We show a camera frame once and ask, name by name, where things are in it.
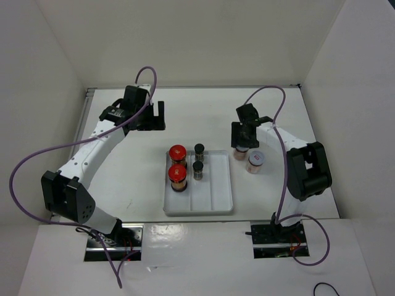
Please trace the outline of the red lid sauce jar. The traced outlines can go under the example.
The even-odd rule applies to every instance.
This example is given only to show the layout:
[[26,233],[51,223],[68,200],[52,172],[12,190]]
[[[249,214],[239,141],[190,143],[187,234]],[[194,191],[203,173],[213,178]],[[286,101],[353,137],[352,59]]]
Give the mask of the red lid sauce jar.
[[187,170],[183,165],[175,164],[168,169],[168,178],[171,188],[176,192],[182,192],[187,187]]
[[185,147],[181,144],[175,144],[169,149],[169,157],[171,159],[172,165],[182,165],[187,168],[188,164],[186,161],[187,151]]

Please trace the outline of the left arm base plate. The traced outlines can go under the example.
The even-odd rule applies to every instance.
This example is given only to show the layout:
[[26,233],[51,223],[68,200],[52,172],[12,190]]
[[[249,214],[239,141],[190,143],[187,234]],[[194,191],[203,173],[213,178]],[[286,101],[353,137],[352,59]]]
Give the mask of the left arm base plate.
[[[102,233],[98,233],[103,241],[103,244],[106,246],[110,259],[113,261],[121,261],[127,257],[127,261],[140,261],[142,254],[144,225],[136,223],[124,223],[122,226],[125,229],[128,229],[128,234],[126,237],[121,238],[117,243],[106,238]],[[84,261],[107,261],[107,256],[102,244],[100,243],[98,237],[92,233],[91,230],[81,227],[77,227],[75,230],[79,233],[85,233],[88,236]]]

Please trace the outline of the black lid pepper bottle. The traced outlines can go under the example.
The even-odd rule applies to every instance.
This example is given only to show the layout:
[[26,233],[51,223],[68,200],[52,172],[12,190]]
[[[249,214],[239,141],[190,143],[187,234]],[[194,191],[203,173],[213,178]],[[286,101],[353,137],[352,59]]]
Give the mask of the black lid pepper bottle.
[[197,160],[193,163],[193,178],[197,181],[201,180],[203,177],[204,164]]
[[204,150],[205,147],[201,143],[198,143],[194,146],[195,161],[204,161]]

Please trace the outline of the white lid spice jar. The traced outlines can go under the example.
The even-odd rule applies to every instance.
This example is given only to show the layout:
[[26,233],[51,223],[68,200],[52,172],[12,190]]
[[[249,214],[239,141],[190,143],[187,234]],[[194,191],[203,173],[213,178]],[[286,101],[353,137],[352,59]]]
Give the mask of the white lid spice jar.
[[259,150],[253,150],[247,160],[246,170],[248,173],[257,174],[265,162],[265,155]]
[[234,148],[233,156],[236,160],[242,161],[246,158],[248,151],[248,147],[237,146]]

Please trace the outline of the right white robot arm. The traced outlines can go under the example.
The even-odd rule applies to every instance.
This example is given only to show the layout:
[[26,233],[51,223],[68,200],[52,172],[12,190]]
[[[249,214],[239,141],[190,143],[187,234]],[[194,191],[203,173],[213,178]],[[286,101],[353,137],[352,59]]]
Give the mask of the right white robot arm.
[[299,139],[260,117],[252,104],[236,109],[239,120],[231,124],[231,147],[242,153],[266,144],[283,157],[285,181],[278,210],[272,215],[270,235],[286,241],[300,223],[307,199],[331,187],[332,177],[326,152],[320,142]]

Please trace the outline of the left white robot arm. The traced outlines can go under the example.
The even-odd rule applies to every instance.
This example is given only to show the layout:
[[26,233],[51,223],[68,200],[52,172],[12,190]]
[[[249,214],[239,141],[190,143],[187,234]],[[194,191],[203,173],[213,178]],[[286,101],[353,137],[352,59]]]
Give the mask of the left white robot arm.
[[130,131],[163,131],[165,104],[153,103],[150,92],[127,86],[121,99],[106,107],[98,123],[77,153],[56,172],[41,178],[47,210],[97,231],[108,246],[116,246],[132,236],[122,221],[100,209],[88,192],[96,172],[117,144]]

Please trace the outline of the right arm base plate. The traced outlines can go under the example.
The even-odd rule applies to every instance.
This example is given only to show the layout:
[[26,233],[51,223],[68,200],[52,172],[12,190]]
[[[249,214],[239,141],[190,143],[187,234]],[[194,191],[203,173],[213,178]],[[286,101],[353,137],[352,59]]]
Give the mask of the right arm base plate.
[[302,223],[290,227],[277,226],[272,222],[253,221],[245,235],[252,240],[254,258],[308,257],[309,249]]

